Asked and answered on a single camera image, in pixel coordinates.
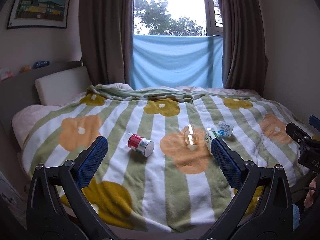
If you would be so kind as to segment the person's right hand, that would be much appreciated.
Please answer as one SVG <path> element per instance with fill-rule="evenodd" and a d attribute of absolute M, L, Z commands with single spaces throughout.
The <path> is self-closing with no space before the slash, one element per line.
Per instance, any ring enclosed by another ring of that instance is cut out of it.
<path fill-rule="evenodd" d="M 309 187 L 314 187 L 314 188 L 317 187 L 316 178 L 314 178 L 314 179 L 311 181 Z M 314 195 L 314 194 L 315 194 L 315 191 L 313 191 L 313 190 L 309 190 L 309 192 L 307 193 L 306 199 L 304 200 L 304 207 L 305 207 L 306 209 L 308 209 L 308 208 L 310 208 L 310 207 L 312 206 L 312 204 L 313 204 L 313 195 Z"/>

